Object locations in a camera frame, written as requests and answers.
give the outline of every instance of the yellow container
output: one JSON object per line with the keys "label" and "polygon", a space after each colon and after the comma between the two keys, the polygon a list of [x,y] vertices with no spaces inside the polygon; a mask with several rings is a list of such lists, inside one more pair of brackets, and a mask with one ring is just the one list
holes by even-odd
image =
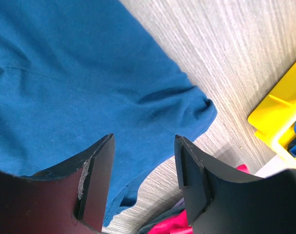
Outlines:
{"label": "yellow container", "polygon": [[296,63],[251,113],[248,122],[257,129],[256,137],[296,168],[296,158],[287,151],[296,137]]}

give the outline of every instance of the yellow basket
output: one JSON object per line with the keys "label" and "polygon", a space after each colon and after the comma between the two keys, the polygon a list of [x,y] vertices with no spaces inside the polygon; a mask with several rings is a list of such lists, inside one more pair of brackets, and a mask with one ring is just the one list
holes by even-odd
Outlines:
{"label": "yellow basket", "polygon": [[296,63],[251,113],[248,122],[257,129],[256,137],[296,168],[296,158],[287,151],[296,137]]}

